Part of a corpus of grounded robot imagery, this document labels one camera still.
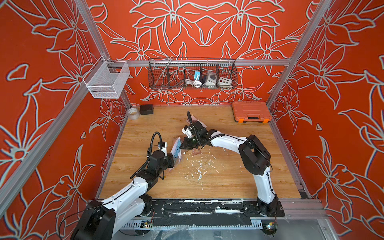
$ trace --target aluminum frame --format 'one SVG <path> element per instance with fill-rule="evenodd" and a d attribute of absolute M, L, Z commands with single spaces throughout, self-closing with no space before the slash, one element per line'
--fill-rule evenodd
<path fill-rule="evenodd" d="M 321 18 L 324 16 L 325 11 L 331 4 L 332 0 L 322 0 L 319 5 L 316 7 L 316 10 L 310 19 L 308 26 L 305 28 L 303 35 L 301 36 L 301 39 L 299 43 L 297 44 L 295 50 L 293 51 L 292 57 L 291 57 L 291 63 L 284 69 L 283 73 L 281 74 L 279 80 L 277 81 L 275 87 L 273 88 L 273 91 L 271 95 L 268 97 L 266 101 L 266 105 L 268 108 L 271 108 L 272 103 L 275 101 L 278 93 L 280 92 L 281 88 L 283 87 L 285 81 L 289 77 L 290 73 L 296 66 L 297 61 L 299 60 L 301 54 L 303 53 L 305 46 L 309 42 L 310 38 L 312 37 L 313 33 L 316 30 L 317 25 L 319 25 L 319 22 Z"/>
<path fill-rule="evenodd" d="M 156 60 L 156 63 L 168 63 L 169 60 Z M 208 62 L 228 62 L 228 60 L 208 60 Z M 148 60 L 129 60 L 129 61 L 107 61 L 109 68 L 122 68 L 123 64 L 127 62 L 129 67 L 148 67 Z M 180 63 L 207 63 L 207 60 L 179 60 Z M 288 66 L 291 59 L 237 59 L 236 66 Z"/>
<path fill-rule="evenodd" d="M 110 155 L 110 157 L 109 157 L 109 160 L 108 160 L 107 168 L 105 169 L 104 176 L 103 176 L 103 178 L 102 178 L 102 180 L 101 180 L 101 183 L 100 183 L 100 186 L 99 186 L 99 188 L 98 188 L 98 190 L 97 190 L 95 199 L 99 199 L 99 198 L 100 198 L 100 194 L 101 194 L 101 191 L 102 191 L 102 189 L 103 189 L 103 187 L 104 187 L 105 180 L 107 179 L 109 169 L 111 168 L 113 159 L 114 159 L 114 157 L 115 157 L 116 151 L 117 151 L 118 146 L 119 146 L 119 143 L 120 143 L 121 136 L 122 136 L 122 134 L 123 134 L 123 132 L 124 132 L 125 125 L 127 124 L 128 116 L 129 116 L 129 114 L 128 114 L 128 109 L 127 109 L 127 112 L 126 112 L 126 114 L 125 114 L 124 121 L 123 121 L 123 123 L 122 123 L 122 125 L 121 125 L 120 131 L 119 131 L 119 135 L 118 135 L 118 137 L 117 137 L 117 139 L 116 139 L 115 145 L 113 146 L 112 153 L 111 153 L 111 155 Z"/>
<path fill-rule="evenodd" d="M 83 17 L 85 25 L 87 26 L 94 43 L 96 44 L 97 49 L 99 50 L 100 55 L 103 56 L 104 60 L 106 61 L 111 60 L 107 46 L 105 45 L 99 33 L 99 30 L 95 21 L 93 20 L 93 16 L 91 14 L 91 11 L 89 10 L 87 2 L 85 0 L 74 0 L 74 1 L 76 3 L 77 9 L 79 10 L 81 16 Z"/>
<path fill-rule="evenodd" d="M 96 70 L 100 68 L 100 66 L 101 63 L 98 63 L 95 66 Z M 92 78 L 95 73 L 96 71 L 92 71 L 87 78 Z M 8 207 L 19 194 L 24 184 L 35 171 L 40 161 L 43 159 L 53 142 L 59 136 L 69 119 L 72 117 L 73 113 L 88 93 L 86 85 L 81 84 L 76 93 L 37 141 L 36 145 L 28 153 L 25 159 L 23 159 L 21 164 L 13 172 L 3 187 L 0 188 L 0 218 L 3 217 Z"/>
<path fill-rule="evenodd" d="M 312 198 L 311 194 L 308 191 L 307 186 L 305 185 L 303 178 L 299 173 L 299 170 L 296 167 L 295 161 L 293 160 L 287 146 L 285 145 L 284 139 L 281 136 L 281 133 L 279 131 L 279 128 L 276 125 L 274 118 L 272 118 L 272 120 L 269 122 L 269 126 L 271 127 L 272 133 L 281 150 L 281 154 L 283 155 L 285 162 L 287 163 L 288 169 L 292 175 L 293 180 L 295 181 L 296 186 L 298 187 L 299 192 L 305 191 L 306 195 L 309 198 Z"/>

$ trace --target clear tape roll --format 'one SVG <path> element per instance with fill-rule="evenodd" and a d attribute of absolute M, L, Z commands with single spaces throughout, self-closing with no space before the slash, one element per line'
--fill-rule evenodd
<path fill-rule="evenodd" d="M 128 118 L 135 120 L 140 117 L 140 112 L 137 108 L 130 108 L 128 109 Z"/>

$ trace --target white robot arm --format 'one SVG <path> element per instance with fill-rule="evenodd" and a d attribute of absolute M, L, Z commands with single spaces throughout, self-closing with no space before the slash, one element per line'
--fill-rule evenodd
<path fill-rule="evenodd" d="M 189 111 L 187 111 L 187 115 L 191 123 L 192 118 Z M 240 154 L 245 168 L 255 179 L 260 213 L 267 216 L 274 213 L 278 197 L 272 188 L 270 178 L 271 155 L 260 140 L 254 135 L 236 137 L 223 134 L 214 129 L 207 131 L 204 126 L 200 121 L 195 121 L 189 126 L 185 126 L 182 132 L 187 136 L 184 138 L 180 149 L 202 148 L 205 145 L 210 145 L 223 147 Z"/>
<path fill-rule="evenodd" d="M 189 111 L 187 114 L 189 121 L 192 122 Z M 187 137 L 184 138 L 180 149 L 193 149 L 210 145 L 239 153 L 245 168 L 253 174 L 255 179 L 260 214 L 271 216 L 275 213 L 278 198 L 272 188 L 270 178 L 269 159 L 271 155 L 256 136 L 235 137 L 214 129 L 207 131 L 200 121 L 185 126 L 182 131 Z M 158 145 L 160 150 L 151 153 L 156 134 L 160 138 Z M 160 133 L 155 132 L 147 151 L 147 160 L 131 176 L 132 182 L 101 202 L 91 201 L 73 230 L 71 240 L 111 239 L 122 226 L 135 216 L 149 215 L 152 208 L 152 198 L 146 192 L 157 183 L 159 178 L 164 179 L 164 170 L 168 167 L 174 167 L 173 155 L 172 153 L 167 154 L 167 143 L 162 142 Z"/>
<path fill-rule="evenodd" d="M 160 138 L 158 145 L 160 150 L 151 153 L 156 134 Z M 157 183 L 159 178 L 164 179 L 164 170 L 168 167 L 174 167 L 173 155 L 167 154 L 167 143 L 162 142 L 160 133 L 155 132 L 147 151 L 147 160 L 131 176 L 132 182 L 101 202 L 93 200 L 88 203 L 73 230 L 71 240 L 111 239 L 135 216 L 149 215 L 152 209 L 152 197 L 146 192 Z"/>

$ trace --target orange wall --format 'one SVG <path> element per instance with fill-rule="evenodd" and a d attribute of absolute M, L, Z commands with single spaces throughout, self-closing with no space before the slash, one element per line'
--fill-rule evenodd
<path fill-rule="evenodd" d="M 2 1 L 0 16 L 1 187 L 100 55 L 71 0 Z M 125 112 L 121 99 L 88 93 L 0 219 L 1 239 L 58 239 L 61 220 L 95 197 Z"/>
<path fill-rule="evenodd" d="M 317 1 L 87 0 L 114 60 L 155 57 L 289 58 Z M 232 90 L 152 90 L 143 67 L 131 68 L 126 92 L 136 104 L 266 101 L 283 66 L 238 68 Z"/>
<path fill-rule="evenodd" d="M 271 112 L 341 239 L 384 238 L 384 3 L 333 1 Z"/>

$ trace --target small black box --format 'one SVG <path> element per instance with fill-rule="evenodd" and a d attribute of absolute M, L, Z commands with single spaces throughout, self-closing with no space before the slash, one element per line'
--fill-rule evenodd
<path fill-rule="evenodd" d="M 148 115 L 153 114 L 153 105 L 152 104 L 146 104 L 140 106 L 140 115 Z"/>

